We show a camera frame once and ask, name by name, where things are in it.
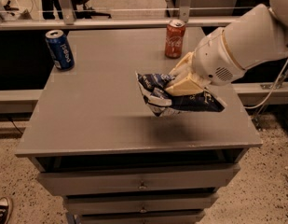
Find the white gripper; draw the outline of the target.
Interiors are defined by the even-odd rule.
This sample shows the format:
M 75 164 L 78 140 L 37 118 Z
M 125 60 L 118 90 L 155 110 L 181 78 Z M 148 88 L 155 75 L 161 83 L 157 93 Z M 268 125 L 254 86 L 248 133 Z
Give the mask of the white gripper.
M 188 52 L 170 71 L 172 85 L 165 92 L 172 96 L 198 94 L 209 84 L 222 86 L 243 77 L 245 70 L 237 63 L 227 46 L 225 30 L 217 28 L 203 37 L 193 52 Z

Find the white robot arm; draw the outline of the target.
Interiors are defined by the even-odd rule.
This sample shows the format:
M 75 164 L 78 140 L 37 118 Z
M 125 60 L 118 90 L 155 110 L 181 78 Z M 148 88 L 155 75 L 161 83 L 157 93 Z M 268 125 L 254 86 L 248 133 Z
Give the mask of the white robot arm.
M 191 95 L 208 85 L 226 85 L 247 70 L 288 58 L 288 0 L 269 0 L 236 21 L 203 37 L 170 71 L 165 87 L 173 96 Z

